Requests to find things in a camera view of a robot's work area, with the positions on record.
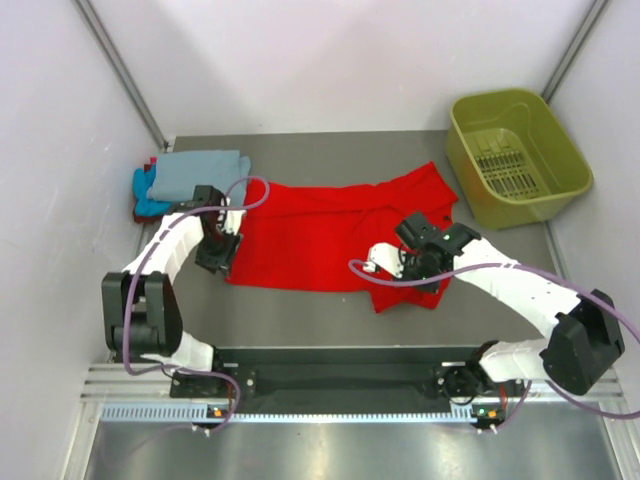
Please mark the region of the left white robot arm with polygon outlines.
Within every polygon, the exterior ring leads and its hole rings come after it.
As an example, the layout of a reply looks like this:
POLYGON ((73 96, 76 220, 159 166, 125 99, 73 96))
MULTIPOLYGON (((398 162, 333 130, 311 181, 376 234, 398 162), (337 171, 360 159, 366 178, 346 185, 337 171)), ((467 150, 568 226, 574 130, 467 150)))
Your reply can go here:
POLYGON ((107 347, 158 363, 194 397, 233 394, 218 349, 184 330, 173 284, 190 255, 210 273, 228 275, 243 216, 213 186, 198 185, 190 200, 172 205, 135 260, 102 280, 107 347))

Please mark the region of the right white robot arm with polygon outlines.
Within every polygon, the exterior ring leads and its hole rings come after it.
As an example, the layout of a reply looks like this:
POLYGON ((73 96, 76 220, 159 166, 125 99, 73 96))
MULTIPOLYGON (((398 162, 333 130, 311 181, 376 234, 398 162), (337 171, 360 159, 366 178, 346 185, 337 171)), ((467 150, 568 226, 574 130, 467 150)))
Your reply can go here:
POLYGON ((524 271, 475 230, 454 223, 441 230, 416 212, 395 229, 407 253, 400 254, 399 278, 420 280, 434 293, 436 275, 453 273, 506 305, 541 335, 520 343, 487 341, 468 362, 466 380, 487 396, 511 380, 552 381, 584 395, 625 351, 611 298, 599 290, 579 294, 524 271))

